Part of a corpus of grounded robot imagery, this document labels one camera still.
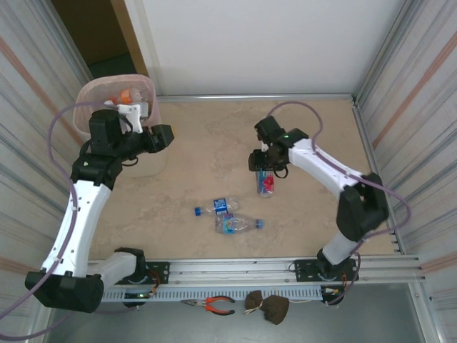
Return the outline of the pink flower bottle blue cap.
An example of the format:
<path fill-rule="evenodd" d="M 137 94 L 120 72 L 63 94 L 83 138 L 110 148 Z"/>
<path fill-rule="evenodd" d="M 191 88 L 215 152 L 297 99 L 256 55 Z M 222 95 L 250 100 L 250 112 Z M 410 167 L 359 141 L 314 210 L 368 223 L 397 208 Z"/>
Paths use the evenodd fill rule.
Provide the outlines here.
<path fill-rule="evenodd" d="M 272 171 L 256 171 L 256 189 L 261 197 L 271 197 L 274 193 L 274 174 Z"/>

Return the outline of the orange label bottle orange cap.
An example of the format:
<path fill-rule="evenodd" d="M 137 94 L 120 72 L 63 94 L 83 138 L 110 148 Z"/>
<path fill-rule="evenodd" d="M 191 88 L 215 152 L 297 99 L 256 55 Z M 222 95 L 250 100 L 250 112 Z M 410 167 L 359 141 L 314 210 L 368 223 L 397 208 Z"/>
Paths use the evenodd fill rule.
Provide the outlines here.
<path fill-rule="evenodd" d="M 106 103 L 118 105 L 118 104 L 132 104 L 133 100 L 133 89 L 123 89 L 120 91 L 119 95 L 110 97 Z"/>

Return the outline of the dark blue label clear bottle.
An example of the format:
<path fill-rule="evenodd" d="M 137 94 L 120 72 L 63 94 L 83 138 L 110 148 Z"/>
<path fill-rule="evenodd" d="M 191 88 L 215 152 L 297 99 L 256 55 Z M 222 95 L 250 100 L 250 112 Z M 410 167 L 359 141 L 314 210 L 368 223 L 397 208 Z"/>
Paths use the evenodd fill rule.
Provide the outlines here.
<path fill-rule="evenodd" d="M 222 215 L 228 214 L 238 210 L 240 207 L 240 201 L 236 196 L 227 196 L 217 199 L 212 199 L 201 206 L 194 208 L 194 214 L 197 217 L 203 215 Z"/>

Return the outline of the colourful label bottle blue cap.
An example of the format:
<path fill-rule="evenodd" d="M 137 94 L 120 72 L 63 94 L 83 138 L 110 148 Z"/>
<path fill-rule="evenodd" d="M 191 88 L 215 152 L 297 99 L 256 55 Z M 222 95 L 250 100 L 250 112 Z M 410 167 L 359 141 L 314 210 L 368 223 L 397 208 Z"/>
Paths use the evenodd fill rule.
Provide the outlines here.
<path fill-rule="evenodd" d="M 263 229 L 264 220 L 243 214 L 222 214 L 216 217 L 215 230 L 219 234 L 235 235 Z"/>

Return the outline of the pink mesh waste bin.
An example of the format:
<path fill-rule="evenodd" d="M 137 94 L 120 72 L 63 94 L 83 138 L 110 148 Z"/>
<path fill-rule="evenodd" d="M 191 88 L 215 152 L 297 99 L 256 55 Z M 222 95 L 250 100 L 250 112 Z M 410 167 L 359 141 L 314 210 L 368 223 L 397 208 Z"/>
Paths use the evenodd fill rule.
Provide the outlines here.
<path fill-rule="evenodd" d="M 133 89 L 133 100 L 147 102 L 149 105 L 149 118 L 142 124 L 151 128 L 161 123 L 159 103 L 156 98 L 154 83 L 150 78 L 140 74 L 124 74 L 116 76 L 105 76 L 94 79 L 83 86 L 76 101 L 104 103 L 112 96 L 119 95 L 123 89 Z M 168 158 L 166 150 L 156 154 L 142 154 L 135 166 L 126 167 L 122 172 L 123 177 L 149 177 L 159 174 L 164 170 Z"/>

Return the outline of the brown wooden door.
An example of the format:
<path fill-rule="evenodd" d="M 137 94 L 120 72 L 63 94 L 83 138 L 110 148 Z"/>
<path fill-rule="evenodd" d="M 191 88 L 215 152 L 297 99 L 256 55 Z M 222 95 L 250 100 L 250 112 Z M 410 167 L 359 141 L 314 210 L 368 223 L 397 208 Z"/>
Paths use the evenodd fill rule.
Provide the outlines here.
<path fill-rule="evenodd" d="M 51 0 L 93 78 L 148 74 L 124 0 Z"/>

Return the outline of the brown cloth pouch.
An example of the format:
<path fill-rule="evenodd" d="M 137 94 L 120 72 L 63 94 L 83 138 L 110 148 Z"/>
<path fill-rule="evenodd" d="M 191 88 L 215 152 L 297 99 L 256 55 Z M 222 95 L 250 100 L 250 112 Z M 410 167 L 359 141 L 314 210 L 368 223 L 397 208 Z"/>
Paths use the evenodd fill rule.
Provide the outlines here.
<path fill-rule="evenodd" d="M 264 298 L 260 290 L 250 292 L 244 302 L 244 314 L 250 314 L 256 310 L 263 312 L 264 319 L 272 324 L 279 325 L 285 319 L 290 301 L 288 298 L 278 295 L 270 295 Z"/>

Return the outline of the grey metal sheet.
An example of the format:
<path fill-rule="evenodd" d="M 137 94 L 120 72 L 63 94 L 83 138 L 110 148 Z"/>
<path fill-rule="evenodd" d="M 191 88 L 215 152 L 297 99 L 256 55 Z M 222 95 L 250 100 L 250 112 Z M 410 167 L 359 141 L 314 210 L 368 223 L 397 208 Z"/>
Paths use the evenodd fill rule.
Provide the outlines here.
<path fill-rule="evenodd" d="M 114 316 L 74 314 L 45 343 L 425 343 L 407 306 L 345 299 L 338 308 L 294 304 L 274 325 L 259 312 L 219 317 L 179 303 L 156 303 Z"/>

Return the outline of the thin aluminium edge rail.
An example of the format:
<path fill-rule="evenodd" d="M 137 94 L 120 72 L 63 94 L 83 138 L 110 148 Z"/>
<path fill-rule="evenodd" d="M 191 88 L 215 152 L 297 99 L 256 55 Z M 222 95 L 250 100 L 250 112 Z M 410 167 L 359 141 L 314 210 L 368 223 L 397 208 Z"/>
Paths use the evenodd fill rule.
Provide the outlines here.
<path fill-rule="evenodd" d="M 215 102 L 215 101 L 289 101 L 289 100 L 353 100 L 347 93 L 296 93 L 296 94 L 202 94 L 158 96 L 161 103 Z"/>

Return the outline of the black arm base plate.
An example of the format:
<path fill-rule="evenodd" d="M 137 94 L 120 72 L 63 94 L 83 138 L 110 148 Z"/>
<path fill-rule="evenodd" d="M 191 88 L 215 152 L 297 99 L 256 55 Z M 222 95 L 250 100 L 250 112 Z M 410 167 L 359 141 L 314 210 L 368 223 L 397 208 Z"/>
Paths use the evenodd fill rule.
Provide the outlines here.
<path fill-rule="evenodd" d="M 116 285 L 161 285 L 169 283 L 170 275 L 169 262 L 146 262 L 146 274 L 143 279 L 133 281 L 125 277 L 118 281 Z"/>
<path fill-rule="evenodd" d="M 320 259 L 298 259 L 293 262 L 297 282 L 349 282 L 356 270 L 354 259 L 347 259 L 336 266 Z"/>

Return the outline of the long aluminium base rail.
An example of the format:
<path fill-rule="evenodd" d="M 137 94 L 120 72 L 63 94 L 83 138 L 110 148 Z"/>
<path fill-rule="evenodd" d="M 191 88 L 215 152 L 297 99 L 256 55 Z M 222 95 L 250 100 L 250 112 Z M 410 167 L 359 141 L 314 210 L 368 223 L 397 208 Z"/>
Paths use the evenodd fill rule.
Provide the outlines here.
<path fill-rule="evenodd" d="M 294 257 L 260 259 L 171 259 L 168 287 L 231 287 L 295 284 Z M 423 283 L 414 255 L 361 257 L 358 284 Z"/>

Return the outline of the orange handled pliers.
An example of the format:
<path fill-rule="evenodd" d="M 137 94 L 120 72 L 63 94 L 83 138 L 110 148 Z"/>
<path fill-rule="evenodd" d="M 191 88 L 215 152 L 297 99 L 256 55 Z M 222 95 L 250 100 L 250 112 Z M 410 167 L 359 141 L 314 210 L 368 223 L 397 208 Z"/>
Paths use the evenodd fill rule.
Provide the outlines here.
<path fill-rule="evenodd" d="M 192 307 L 202 307 L 204 308 L 207 312 L 210 312 L 212 314 L 226 317 L 230 316 L 235 313 L 234 310 L 220 310 L 212 306 L 214 302 L 218 301 L 224 301 L 224 302 L 229 302 L 234 304 L 236 301 L 230 297 L 224 296 L 224 295 L 218 295 L 215 297 L 207 297 L 205 299 L 185 299 L 181 300 L 180 303 L 182 304 L 187 304 Z"/>

